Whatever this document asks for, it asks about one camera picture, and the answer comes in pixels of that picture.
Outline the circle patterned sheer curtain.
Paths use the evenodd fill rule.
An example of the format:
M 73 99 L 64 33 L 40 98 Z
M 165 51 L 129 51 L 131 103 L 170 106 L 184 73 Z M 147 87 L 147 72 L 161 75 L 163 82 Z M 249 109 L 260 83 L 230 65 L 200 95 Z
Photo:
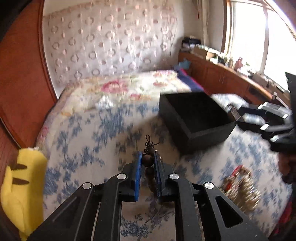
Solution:
M 44 15 L 52 84 L 167 69 L 176 28 L 170 1 L 90 1 Z

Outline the wooden side cabinet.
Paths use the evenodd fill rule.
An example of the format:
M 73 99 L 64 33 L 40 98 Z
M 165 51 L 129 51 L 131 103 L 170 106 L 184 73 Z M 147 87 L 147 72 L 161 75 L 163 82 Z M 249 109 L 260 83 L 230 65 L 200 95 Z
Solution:
M 244 77 L 234 70 L 214 64 L 188 52 L 179 52 L 178 60 L 191 62 L 187 73 L 194 78 L 208 94 L 231 93 L 237 94 L 250 104 L 261 104 L 266 101 L 291 107 L 290 100 L 280 97 L 260 86 L 255 81 Z

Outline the teal cloth beside bed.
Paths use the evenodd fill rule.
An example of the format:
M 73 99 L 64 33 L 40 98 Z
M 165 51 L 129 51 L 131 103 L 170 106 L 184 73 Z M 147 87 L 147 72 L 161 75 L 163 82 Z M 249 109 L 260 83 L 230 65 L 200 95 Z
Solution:
M 178 63 L 178 66 L 184 70 L 189 70 L 191 65 L 191 61 L 187 60 L 186 58 L 183 59 L 183 61 L 180 61 Z

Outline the dark blue bed sheet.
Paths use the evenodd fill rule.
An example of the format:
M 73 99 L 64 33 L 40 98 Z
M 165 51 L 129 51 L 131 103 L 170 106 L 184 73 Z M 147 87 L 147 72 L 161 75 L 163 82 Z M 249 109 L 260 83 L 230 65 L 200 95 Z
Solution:
M 177 77 L 187 86 L 191 92 L 204 92 L 203 87 L 191 76 L 189 76 L 184 69 L 179 66 L 174 67 L 174 71 L 177 73 Z

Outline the window with wooden frame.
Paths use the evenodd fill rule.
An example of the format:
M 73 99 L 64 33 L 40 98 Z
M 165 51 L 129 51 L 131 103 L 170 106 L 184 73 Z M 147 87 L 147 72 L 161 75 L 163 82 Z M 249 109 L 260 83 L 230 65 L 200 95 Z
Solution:
M 243 67 L 288 90 L 287 73 L 295 74 L 295 32 L 264 1 L 227 1 L 227 53 Z

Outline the beige patterned window drape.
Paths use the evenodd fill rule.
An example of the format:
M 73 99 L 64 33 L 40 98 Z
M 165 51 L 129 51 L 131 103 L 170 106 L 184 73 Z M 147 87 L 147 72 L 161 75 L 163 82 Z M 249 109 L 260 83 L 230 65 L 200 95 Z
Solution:
M 203 32 L 203 45 L 209 45 L 208 36 L 208 20 L 210 14 L 210 1 L 209 0 L 193 0 L 193 3 L 197 9 L 197 17 L 202 21 L 202 32 Z

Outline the black square storage box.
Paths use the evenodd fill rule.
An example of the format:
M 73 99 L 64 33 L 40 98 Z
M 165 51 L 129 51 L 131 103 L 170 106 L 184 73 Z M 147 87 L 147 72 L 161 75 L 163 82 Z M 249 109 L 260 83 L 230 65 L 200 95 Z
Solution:
M 159 116 L 181 155 L 224 142 L 236 122 L 204 92 L 161 94 Z

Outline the pink floral bed quilt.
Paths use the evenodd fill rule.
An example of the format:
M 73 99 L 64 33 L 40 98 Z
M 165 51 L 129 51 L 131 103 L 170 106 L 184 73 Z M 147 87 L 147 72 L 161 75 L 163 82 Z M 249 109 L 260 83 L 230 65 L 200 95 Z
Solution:
M 74 113 L 94 109 L 110 101 L 114 105 L 157 99 L 162 92 L 189 92 L 173 70 L 91 77 L 68 84 L 49 112 L 37 137 L 37 147 L 51 148 L 58 127 Z

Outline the yellow plush toy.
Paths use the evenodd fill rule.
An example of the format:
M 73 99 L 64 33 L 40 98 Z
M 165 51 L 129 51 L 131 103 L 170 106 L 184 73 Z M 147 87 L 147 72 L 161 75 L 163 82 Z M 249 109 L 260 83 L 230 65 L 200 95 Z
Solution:
M 38 148 L 18 151 L 16 163 L 7 166 L 1 186 L 1 206 L 18 229 L 21 240 L 43 222 L 43 190 L 47 158 Z

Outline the blue floral white blanket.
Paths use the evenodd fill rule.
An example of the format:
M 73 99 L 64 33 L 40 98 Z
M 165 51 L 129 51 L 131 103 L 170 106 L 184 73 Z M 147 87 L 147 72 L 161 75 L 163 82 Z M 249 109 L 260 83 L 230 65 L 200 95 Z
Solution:
M 259 135 L 234 128 L 221 144 L 181 156 L 158 115 L 156 102 L 123 104 L 107 110 L 80 111 L 56 117 L 39 146 L 48 158 L 43 215 L 48 217 L 85 182 L 95 185 L 120 173 L 144 149 L 146 135 L 174 171 L 190 182 L 222 184 L 236 167 L 251 170 L 259 204 L 252 221 L 269 235 L 282 215 L 292 188 L 283 183 L 278 156 Z

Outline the cardboard box on cabinet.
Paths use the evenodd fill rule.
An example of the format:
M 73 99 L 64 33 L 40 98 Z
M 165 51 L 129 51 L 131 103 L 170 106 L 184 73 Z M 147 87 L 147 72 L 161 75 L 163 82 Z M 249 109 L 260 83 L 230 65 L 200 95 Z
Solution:
M 193 54 L 205 60 L 210 60 L 211 58 L 215 58 L 217 56 L 217 54 L 212 50 L 206 50 L 199 47 L 195 47 L 193 49 Z

